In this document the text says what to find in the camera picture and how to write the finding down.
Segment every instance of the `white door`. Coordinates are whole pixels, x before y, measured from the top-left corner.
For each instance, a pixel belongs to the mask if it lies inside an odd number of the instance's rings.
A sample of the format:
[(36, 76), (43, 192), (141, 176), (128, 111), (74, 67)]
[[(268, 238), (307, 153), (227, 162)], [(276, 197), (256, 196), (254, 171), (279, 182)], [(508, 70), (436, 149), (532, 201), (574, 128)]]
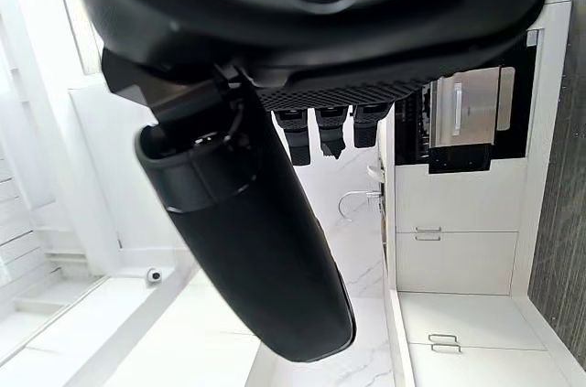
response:
[(471, 349), (409, 345), (417, 387), (567, 387), (541, 350)]
[(545, 349), (511, 297), (399, 293), (399, 300), (409, 343)]
[(399, 291), (508, 295), (517, 233), (399, 233)]
[(395, 169), (396, 232), (518, 231), (526, 160), (493, 160), (486, 172), (430, 175)]

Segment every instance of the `black grip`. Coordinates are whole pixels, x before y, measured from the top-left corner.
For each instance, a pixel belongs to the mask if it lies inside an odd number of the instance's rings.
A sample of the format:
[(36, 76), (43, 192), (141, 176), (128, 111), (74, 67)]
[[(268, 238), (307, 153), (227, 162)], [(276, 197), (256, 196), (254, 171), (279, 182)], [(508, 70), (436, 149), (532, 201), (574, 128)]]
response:
[[(247, 147), (226, 150), (218, 140), (203, 152), (158, 157), (153, 129), (146, 128), (136, 151), (203, 270), (270, 349), (293, 361), (346, 349), (355, 336), (352, 307), (320, 224), (256, 97), (246, 101), (239, 135)], [(233, 163), (244, 160), (232, 169), (239, 175), (207, 168), (229, 161), (234, 151)], [(225, 184), (233, 184), (233, 193)]]

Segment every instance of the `drawer handle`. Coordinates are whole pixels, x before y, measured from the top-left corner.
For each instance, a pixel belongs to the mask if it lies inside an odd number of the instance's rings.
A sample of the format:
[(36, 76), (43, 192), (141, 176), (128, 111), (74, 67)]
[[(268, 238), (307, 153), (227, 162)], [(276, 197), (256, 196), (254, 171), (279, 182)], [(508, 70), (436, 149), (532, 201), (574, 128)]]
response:
[(441, 236), (416, 236), (416, 241), (441, 241)]
[(418, 233), (438, 233), (441, 227), (416, 227), (415, 231)]
[(451, 335), (451, 334), (429, 334), (428, 335), (428, 340), (429, 341), (435, 341), (435, 339), (433, 339), (434, 337), (437, 338), (437, 339), (453, 339), (454, 340), (454, 343), (458, 343), (458, 337), (455, 336), (455, 335)]
[(439, 343), (434, 343), (431, 345), (431, 350), (433, 350), (434, 352), (437, 352), (436, 348), (451, 348), (451, 349), (457, 349), (458, 353), (461, 353), (461, 346), (459, 344), (439, 344)]

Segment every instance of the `black vent grille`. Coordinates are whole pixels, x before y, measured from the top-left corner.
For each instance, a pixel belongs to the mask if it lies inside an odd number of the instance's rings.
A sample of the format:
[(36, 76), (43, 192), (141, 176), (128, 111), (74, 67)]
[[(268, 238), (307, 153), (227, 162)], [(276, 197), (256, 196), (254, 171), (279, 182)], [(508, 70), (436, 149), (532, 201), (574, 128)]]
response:
[(428, 81), (379, 81), (334, 88), (301, 90), (295, 85), (278, 90), (259, 90), (258, 96), (268, 111), (326, 108), (394, 102), (419, 90)]

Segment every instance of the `black plastic housing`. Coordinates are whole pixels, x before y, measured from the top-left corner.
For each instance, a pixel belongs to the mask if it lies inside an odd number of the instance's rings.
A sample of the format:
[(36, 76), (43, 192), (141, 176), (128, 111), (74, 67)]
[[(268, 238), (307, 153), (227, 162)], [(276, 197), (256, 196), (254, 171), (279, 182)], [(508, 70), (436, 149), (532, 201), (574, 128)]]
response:
[(353, 342), (353, 311), (275, 128), (251, 93), (235, 134), (173, 154), (159, 128), (136, 153), (169, 217), (243, 322), (274, 352), (313, 361)]

